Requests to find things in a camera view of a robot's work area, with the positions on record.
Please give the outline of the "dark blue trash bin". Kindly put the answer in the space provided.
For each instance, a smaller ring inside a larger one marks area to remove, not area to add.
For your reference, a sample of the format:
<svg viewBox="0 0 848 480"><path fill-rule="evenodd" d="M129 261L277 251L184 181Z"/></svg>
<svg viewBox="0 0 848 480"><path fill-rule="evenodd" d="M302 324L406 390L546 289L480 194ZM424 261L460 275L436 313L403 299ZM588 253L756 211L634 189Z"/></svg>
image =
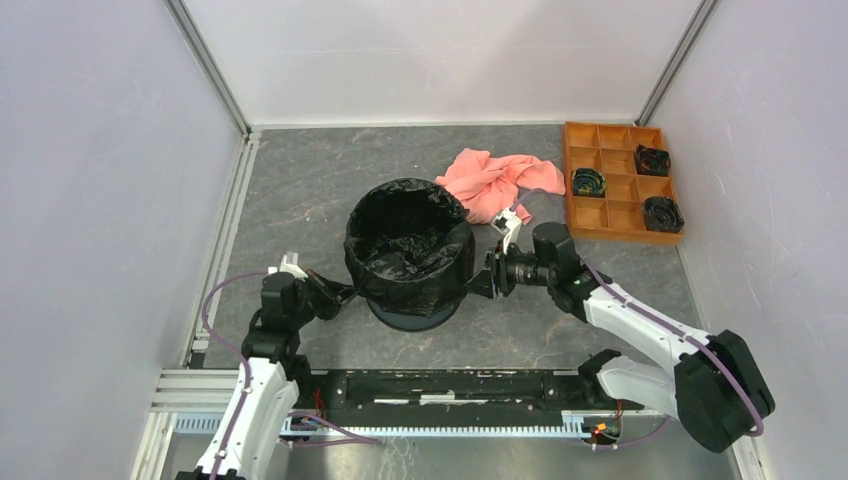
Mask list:
<svg viewBox="0 0 848 480"><path fill-rule="evenodd" d="M371 300L367 301L367 305L372 314L381 323L394 330L406 333L425 332L435 329L447 322L456 313L460 306L460 304L457 303L431 315L424 316L389 312L382 309Z"/></svg>

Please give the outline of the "black plastic trash bag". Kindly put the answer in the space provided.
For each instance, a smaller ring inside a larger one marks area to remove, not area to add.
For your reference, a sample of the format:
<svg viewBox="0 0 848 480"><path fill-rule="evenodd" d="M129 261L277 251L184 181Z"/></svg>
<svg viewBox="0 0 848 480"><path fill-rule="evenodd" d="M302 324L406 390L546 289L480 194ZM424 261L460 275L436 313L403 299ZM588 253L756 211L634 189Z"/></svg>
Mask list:
<svg viewBox="0 0 848 480"><path fill-rule="evenodd" d="M360 294L401 315L429 316L459 305L474 273L466 209L424 179L399 178L368 191L349 215L343 247Z"/></svg>

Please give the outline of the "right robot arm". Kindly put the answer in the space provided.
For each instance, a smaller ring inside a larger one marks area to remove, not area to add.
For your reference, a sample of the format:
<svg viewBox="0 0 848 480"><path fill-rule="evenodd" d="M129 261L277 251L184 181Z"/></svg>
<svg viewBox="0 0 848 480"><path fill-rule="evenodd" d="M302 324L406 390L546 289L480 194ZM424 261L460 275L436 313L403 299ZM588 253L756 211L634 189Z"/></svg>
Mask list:
<svg viewBox="0 0 848 480"><path fill-rule="evenodd" d="M643 364L614 350L592 357L577 382L585 405L602 408L615 399L649 407L677 420L714 453L764 434L776 403L740 335L711 334L638 300L581 259L563 223L536 226L531 252L516 244L522 222L512 211L504 210L491 225L502 237L472 280L474 293L498 298L518 285L543 288L559 310L651 359Z"/></svg>

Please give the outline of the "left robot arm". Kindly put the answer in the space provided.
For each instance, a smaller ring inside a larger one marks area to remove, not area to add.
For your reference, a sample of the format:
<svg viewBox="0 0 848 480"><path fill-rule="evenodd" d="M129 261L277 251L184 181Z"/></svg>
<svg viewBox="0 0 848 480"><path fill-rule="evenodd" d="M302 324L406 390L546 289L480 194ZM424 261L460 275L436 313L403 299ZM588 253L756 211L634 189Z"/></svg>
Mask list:
<svg viewBox="0 0 848 480"><path fill-rule="evenodd" d="M253 314L241 346L220 335L210 323L215 295L238 281L227 278L211 288L201 303L203 328L234 353L240 363L222 422L206 451L179 479L264 479L285 422L294 407L314 394L311 368L298 354L299 331L312 320L332 320L357 296L351 285L322 277L296 265L245 273L261 281L260 307Z"/></svg>

